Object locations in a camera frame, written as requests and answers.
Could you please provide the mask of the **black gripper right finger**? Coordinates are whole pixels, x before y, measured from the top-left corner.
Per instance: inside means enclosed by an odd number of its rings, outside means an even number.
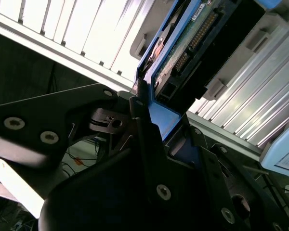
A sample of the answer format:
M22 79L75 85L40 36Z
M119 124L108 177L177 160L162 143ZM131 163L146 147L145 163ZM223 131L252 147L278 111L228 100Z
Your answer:
M180 120L180 160L191 166L192 221L204 231L289 231L289 217L224 146Z

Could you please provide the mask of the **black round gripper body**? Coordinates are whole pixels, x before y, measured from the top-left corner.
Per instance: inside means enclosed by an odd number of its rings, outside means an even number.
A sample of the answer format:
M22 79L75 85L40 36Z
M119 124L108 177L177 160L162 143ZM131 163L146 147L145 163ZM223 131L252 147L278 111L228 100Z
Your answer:
M45 200L40 231L202 231L191 166L181 162L179 128L165 149L158 126L133 117L109 156L59 184Z

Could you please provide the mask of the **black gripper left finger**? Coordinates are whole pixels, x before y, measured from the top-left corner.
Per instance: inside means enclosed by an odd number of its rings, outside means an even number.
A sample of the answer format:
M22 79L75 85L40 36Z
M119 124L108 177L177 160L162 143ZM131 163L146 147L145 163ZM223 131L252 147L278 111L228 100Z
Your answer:
M153 123L148 106L148 89L143 81L127 97L105 85L93 84L2 104L0 158L35 170L53 169L70 145L106 134L110 143L102 161L133 117Z

